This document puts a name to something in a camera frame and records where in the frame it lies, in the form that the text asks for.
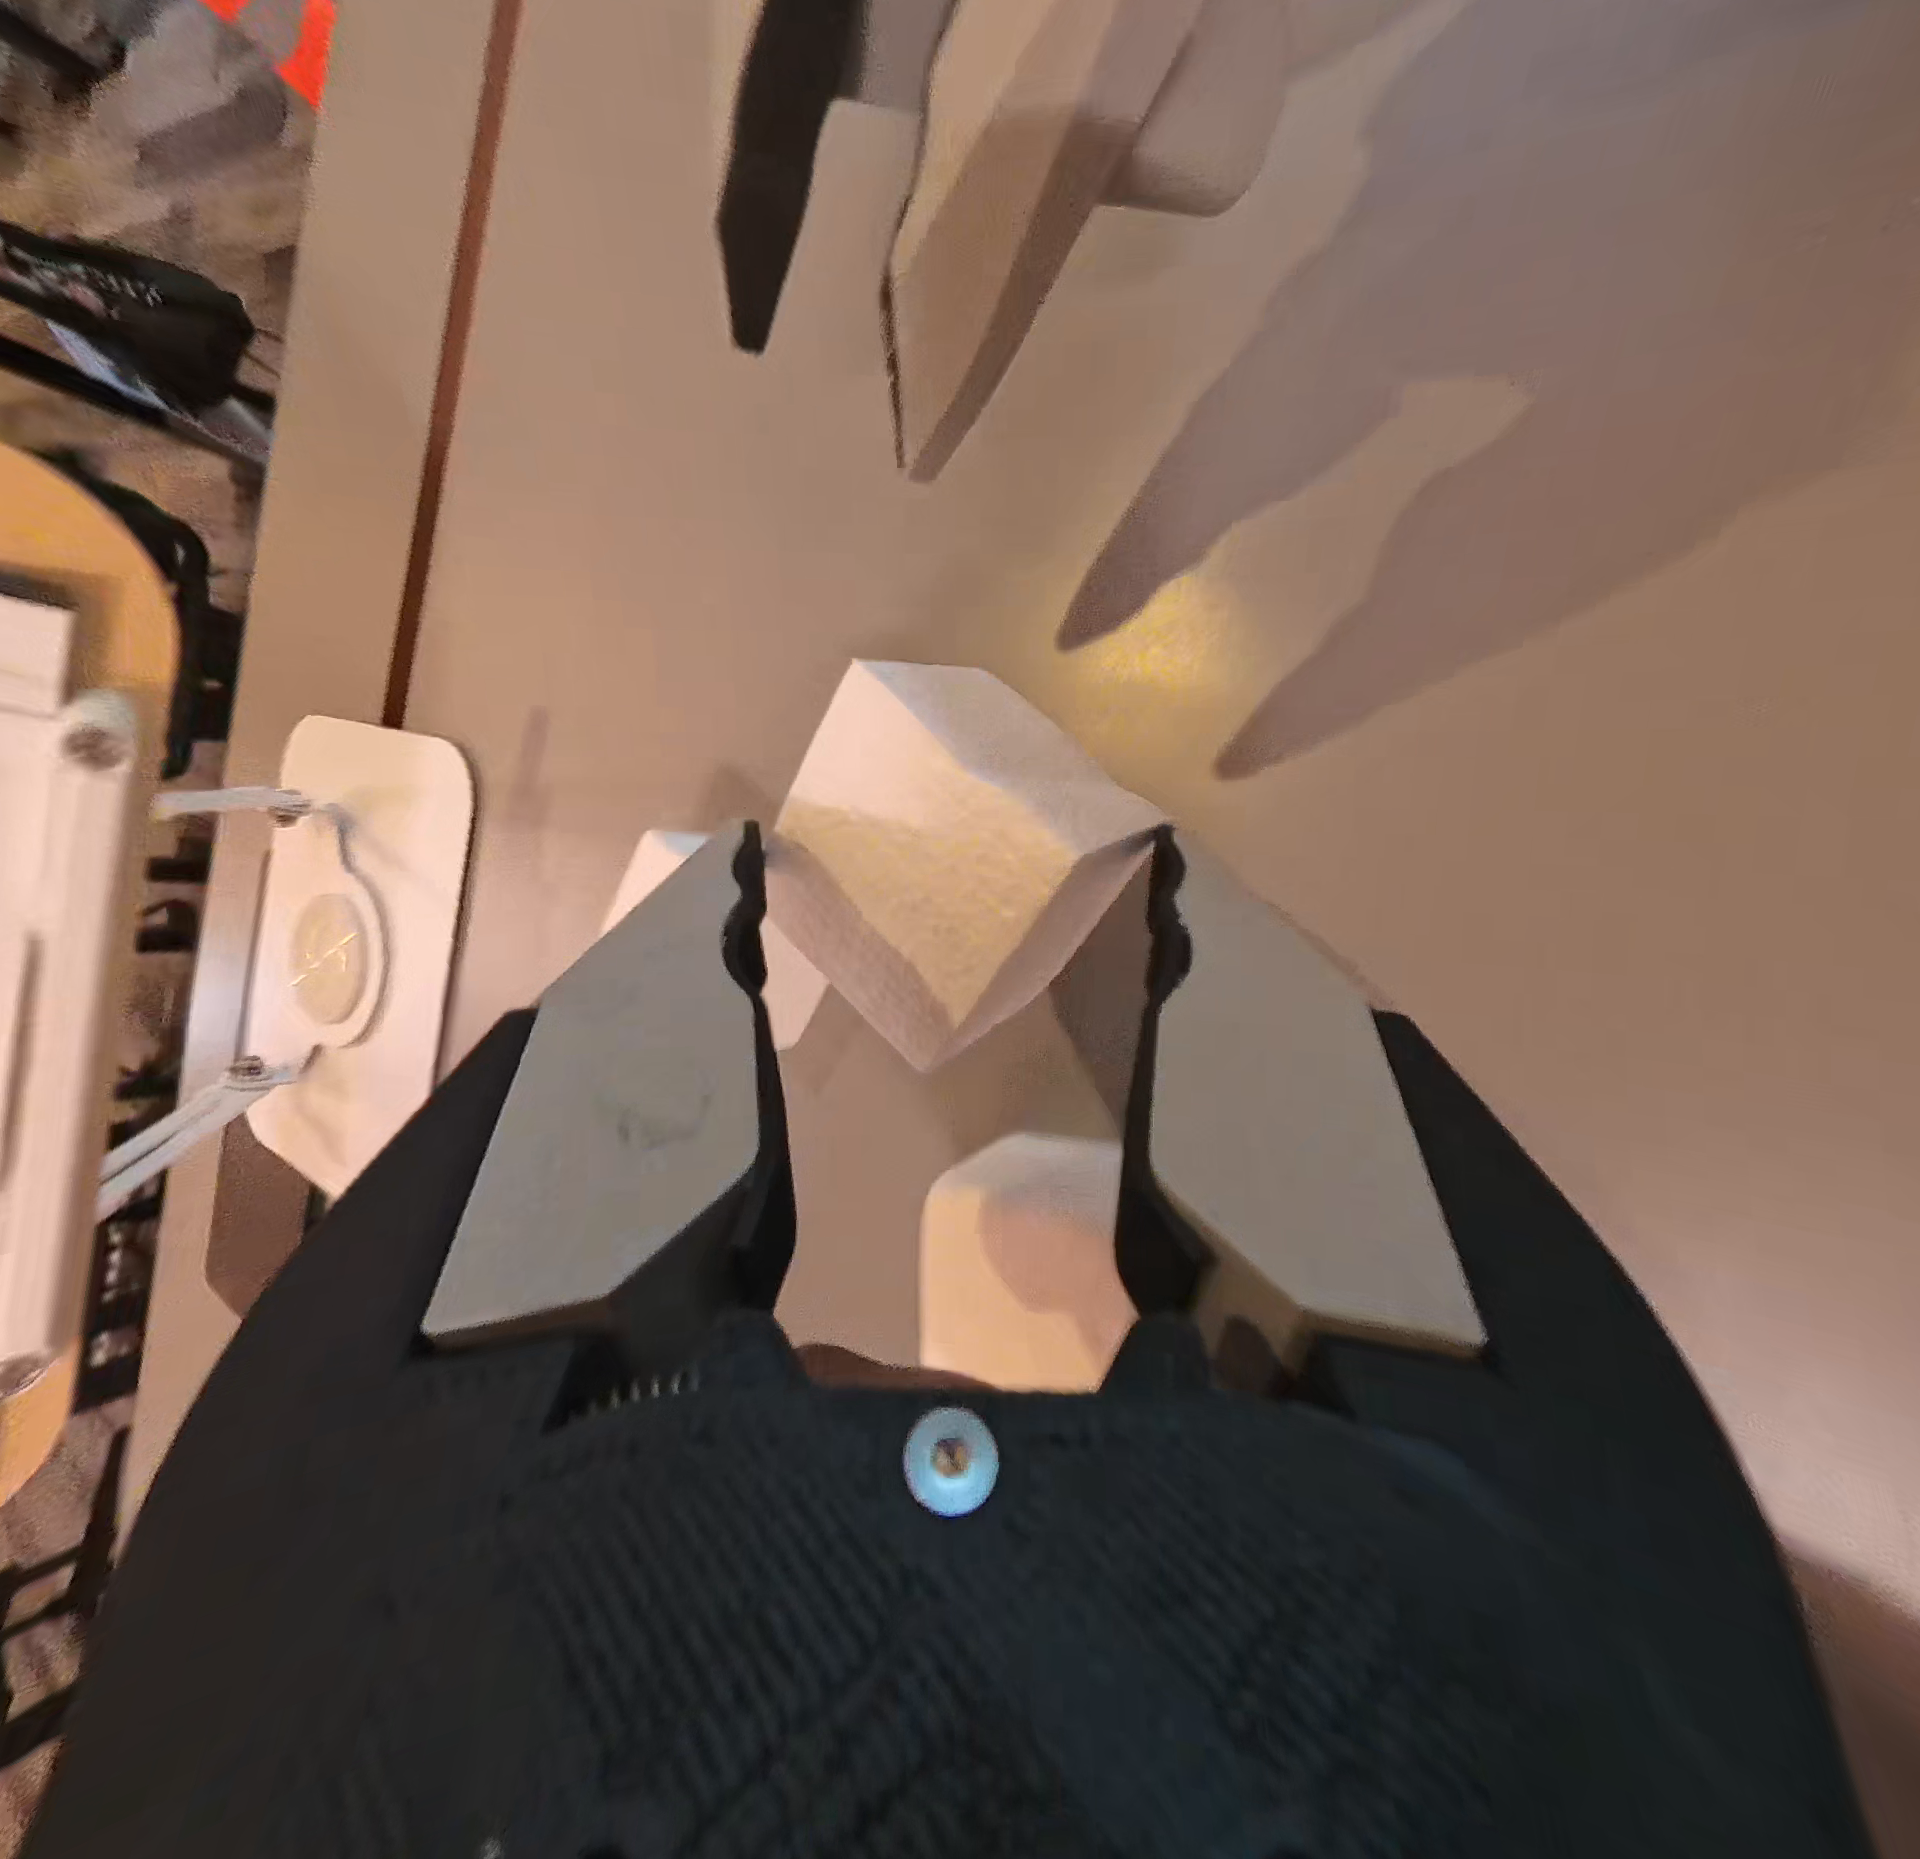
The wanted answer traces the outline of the white hard foam cube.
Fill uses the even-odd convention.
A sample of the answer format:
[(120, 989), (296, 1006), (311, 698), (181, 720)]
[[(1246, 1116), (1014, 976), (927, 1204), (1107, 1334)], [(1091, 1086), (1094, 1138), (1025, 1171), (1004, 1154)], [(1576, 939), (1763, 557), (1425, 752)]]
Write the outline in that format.
[(1137, 1310), (1117, 1275), (1121, 1147), (1012, 1134), (935, 1178), (921, 1364), (1001, 1393), (1095, 1393)]
[(1162, 826), (996, 676), (852, 663), (766, 848), (766, 916), (933, 1072), (1053, 982)]
[[(694, 852), (708, 846), (708, 835), (646, 830), (631, 855), (599, 934), (614, 933), (638, 906), (666, 884)], [(792, 1052), (821, 1008), (828, 980), (798, 953), (789, 937), (766, 913), (762, 920), (762, 957), (766, 980), (762, 1000), (771, 1017), (772, 1038), (782, 1053)]]

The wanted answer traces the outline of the black floor bag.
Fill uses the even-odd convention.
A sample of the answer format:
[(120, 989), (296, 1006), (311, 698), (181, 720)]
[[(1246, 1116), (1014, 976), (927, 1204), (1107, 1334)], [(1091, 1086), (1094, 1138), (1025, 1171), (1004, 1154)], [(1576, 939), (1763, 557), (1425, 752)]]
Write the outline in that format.
[(244, 383), (261, 338), (244, 302), (201, 275), (88, 240), (4, 221), (2, 299), (57, 353), (2, 338), (4, 376), (261, 469), (276, 400)]

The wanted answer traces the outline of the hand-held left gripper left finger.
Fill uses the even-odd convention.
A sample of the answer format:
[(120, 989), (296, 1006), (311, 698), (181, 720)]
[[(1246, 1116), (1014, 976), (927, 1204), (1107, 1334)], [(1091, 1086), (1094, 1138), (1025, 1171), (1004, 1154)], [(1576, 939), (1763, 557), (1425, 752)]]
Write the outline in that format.
[(776, 1310), (797, 1198), (764, 916), (762, 827), (739, 822), (545, 989), (428, 1302), (433, 1345), (691, 1350)]

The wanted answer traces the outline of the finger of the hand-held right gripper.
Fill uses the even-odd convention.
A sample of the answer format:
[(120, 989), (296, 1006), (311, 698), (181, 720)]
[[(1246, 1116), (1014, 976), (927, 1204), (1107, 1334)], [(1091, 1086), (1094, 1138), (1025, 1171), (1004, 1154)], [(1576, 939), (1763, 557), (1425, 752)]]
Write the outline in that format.
[(950, 2), (882, 289), (910, 481), (939, 479), (980, 421), (1201, 2)]
[(918, 115), (956, 0), (720, 0), (714, 235), (733, 347), (762, 356), (829, 109)]

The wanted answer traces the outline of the white stand with wooden board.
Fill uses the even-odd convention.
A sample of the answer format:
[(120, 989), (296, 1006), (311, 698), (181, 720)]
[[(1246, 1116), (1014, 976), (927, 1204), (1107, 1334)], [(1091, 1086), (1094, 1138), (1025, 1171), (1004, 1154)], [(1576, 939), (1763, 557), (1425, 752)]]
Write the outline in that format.
[[(179, 656), (130, 529), (4, 447), (4, 1501), (76, 1408), (94, 1228), (138, 1168), (244, 1120), (337, 1196), (438, 1072), (473, 816), (460, 751), (314, 716), (270, 783), (162, 793)], [(241, 814), (274, 827), (241, 934), (246, 1043), (155, 1135), (108, 1147), (153, 826)]]

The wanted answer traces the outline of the orange traffic cone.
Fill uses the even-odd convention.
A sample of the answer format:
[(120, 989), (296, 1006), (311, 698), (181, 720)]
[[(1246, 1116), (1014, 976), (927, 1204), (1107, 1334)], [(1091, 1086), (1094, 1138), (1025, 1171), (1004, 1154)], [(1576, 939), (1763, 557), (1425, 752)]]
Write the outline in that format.
[(320, 112), (339, 15), (337, 0), (200, 2), (266, 55), (293, 95), (311, 112)]

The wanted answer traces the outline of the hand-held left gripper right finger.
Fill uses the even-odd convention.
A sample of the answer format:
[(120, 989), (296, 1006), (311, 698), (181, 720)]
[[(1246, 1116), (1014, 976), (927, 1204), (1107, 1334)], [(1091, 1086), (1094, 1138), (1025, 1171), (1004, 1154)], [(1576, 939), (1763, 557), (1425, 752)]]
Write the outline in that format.
[(1300, 1372), (1322, 1340), (1473, 1361), (1486, 1330), (1381, 1008), (1200, 842), (1163, 826), (1127, 1089), (1117, 1275), (1141, 1320)]

